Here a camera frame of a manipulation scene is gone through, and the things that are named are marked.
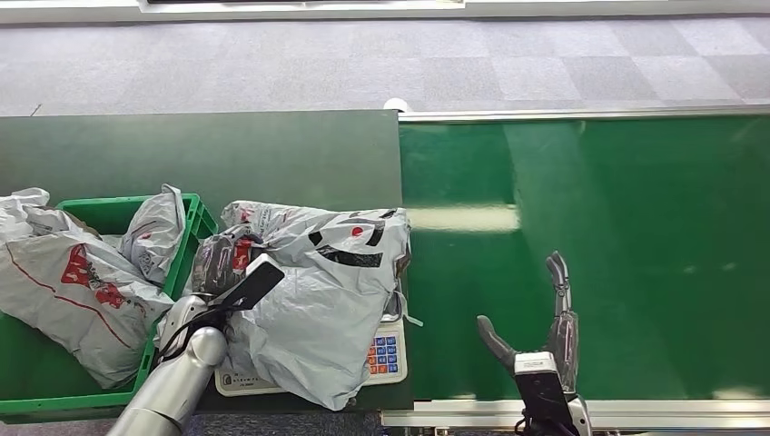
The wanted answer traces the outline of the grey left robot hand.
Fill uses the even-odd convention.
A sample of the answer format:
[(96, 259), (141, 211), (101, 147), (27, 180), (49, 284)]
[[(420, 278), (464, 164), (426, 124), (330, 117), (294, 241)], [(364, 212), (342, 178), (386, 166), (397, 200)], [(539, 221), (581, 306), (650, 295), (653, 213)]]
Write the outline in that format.
[(232, 288), (243, 278), (252, 255), (262, 244), (262, 238), (246, 223), (202, 241), (192, 265), (192, 293), (212, 299)]

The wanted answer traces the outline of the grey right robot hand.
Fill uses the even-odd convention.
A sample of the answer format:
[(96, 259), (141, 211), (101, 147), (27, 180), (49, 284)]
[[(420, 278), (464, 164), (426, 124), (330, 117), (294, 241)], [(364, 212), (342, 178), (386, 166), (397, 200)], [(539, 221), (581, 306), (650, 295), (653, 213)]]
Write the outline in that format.
[[(578, 316), (572, 309), (568, 267), (558, 250), (546, 258), (546, 266), (551, 274), (555, 295), (554, 318), (545, 346), (528, 354), (550, 352), (561, 390), (566, 394), (574, 394), (577, 392), (579, 362)], [(515, 350), (497, 335), (486, 315), (478, 315), (476, 323), (479, 338), (506, 372), (514, 378), (517, 360), (523, 359), (526, 353)]]

